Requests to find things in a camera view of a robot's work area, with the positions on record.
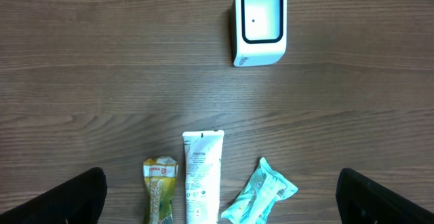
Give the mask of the yellow green Pokka drink pouch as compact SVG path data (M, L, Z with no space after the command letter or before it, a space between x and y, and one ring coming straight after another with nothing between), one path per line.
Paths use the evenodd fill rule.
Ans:
M178 178L178 163L168 156L149 158L143 162L148 207L145 223L173 224L172 200Z

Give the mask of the teal wet wipes pack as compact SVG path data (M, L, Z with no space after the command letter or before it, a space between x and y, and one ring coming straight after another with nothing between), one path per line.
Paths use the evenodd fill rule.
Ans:
M273 170L262 157L245 187L221 217L234 224L266 224L276 202L297 193L298 188Z

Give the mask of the white tube with gold cap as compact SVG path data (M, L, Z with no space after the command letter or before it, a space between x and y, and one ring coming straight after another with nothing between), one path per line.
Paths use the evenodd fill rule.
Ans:
M217 224L224 131L184 132L186 221Z

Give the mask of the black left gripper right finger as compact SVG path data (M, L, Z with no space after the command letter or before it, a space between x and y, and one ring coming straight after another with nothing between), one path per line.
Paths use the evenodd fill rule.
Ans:
M351 168L343 168L336 186L342 224L433 224L433 213Z

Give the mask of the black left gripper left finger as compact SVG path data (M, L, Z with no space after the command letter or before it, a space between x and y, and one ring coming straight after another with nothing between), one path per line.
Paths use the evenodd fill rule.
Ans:
M103 169L91 168L1 214L1 223L97 224L107 195Z

